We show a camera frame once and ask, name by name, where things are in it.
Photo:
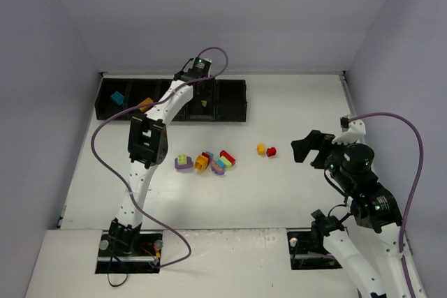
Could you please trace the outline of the red small lego brick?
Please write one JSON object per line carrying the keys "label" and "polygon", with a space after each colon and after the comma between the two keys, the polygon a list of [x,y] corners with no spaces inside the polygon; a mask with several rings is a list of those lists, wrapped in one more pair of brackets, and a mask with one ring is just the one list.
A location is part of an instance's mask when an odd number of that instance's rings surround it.
{"label": "red small lego brick", "polygon": [[274,157],[277,155],[277,149],[275,147],[269,147],[266,149],[265,154],[268,158]]}

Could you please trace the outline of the small orange lego brick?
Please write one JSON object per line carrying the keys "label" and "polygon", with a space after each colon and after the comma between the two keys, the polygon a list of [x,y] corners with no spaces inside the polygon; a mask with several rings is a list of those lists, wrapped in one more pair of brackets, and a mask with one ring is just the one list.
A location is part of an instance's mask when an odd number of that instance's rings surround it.
{"label": "small orange lego brick", "polygon": [[263,143],[258,144],[256,147],[256,151],[257,151],[257,154],[260,156],[265,155],[265,145]]}

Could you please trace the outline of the green lego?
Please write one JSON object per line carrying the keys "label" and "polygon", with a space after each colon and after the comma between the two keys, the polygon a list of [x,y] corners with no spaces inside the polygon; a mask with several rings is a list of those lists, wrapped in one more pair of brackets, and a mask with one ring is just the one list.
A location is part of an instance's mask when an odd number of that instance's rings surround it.
{"label": "green lego", "polygon": [[188,156],[186,154],[180,154],[177,156],[178,165],[186,165],[188,163]]}

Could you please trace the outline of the purple heart lego plate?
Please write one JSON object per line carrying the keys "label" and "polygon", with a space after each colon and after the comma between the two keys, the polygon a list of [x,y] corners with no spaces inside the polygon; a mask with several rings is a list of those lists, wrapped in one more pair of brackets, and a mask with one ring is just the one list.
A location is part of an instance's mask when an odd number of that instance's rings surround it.
{"label": "purple heart lego plate", "polygon": [[175,166],[175,169],[176,169],[177,171],[189,170],[189,169],[191,169],[191,168],[193,167],[193,161],[192,161],[192,158],[191,158],[190,156],[188,156],[188,163],[187,163],[186,165],[178,165],[178,164],[177,164],[177,158],[175,158],[175,160],[174,160],[174,166]]}

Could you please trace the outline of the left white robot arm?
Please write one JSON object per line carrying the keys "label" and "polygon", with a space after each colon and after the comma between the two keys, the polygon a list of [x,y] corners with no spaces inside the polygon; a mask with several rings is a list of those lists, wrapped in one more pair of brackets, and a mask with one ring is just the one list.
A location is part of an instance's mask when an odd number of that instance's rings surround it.
{"label": "left white robot arm", "polygon": [[167,127],[177,113],[194,95],[201,91],[204,82],[188,84],[188,81],[208,77],[212,60],[197,57],[188,71],[174,76],[159,104],[131,119],[128,152],[131,160],[129,187],[123,202],[109,228],[109,240],[118,254],[134,252],[142,226],[142,213],[150,181],[157,167],[168,153]]}

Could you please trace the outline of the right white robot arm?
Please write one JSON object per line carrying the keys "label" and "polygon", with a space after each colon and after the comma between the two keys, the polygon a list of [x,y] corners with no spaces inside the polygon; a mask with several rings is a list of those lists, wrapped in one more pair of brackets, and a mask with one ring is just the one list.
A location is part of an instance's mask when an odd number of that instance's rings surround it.
{"label": "right white robot arm", "polygon": [[372,171],[374,152],[366,144],[336,142],[333,134],[311,131],[291,143],[295,162],[317,151],[311,165],[329,174],[350,201],[349,213],[368,238],[376,258],[373,268],[352,242],[342,220],[312,213],[311,232],[319,248],[344,269],[362,297],[426,297],[409,243],[401,229],[404,218],[397,201]]}

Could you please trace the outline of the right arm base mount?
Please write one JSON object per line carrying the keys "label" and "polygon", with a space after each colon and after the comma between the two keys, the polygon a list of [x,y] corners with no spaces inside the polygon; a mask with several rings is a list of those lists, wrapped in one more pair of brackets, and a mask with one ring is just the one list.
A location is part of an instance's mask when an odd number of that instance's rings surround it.
{"label": "right arm base mount", "polygon": [[310,229],[287,230],[291,269],[294,271],[335,270],[342,266],[312,239]]}

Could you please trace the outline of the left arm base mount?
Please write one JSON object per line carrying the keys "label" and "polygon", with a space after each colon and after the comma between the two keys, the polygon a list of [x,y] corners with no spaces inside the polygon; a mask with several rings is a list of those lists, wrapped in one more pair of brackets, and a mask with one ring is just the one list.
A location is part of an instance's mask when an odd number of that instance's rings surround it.
{"label": "left arm base mount", "polygon": [[102,232],[95,274],[158,274],[162,248],[161,232],[143,231],[129,251]]}

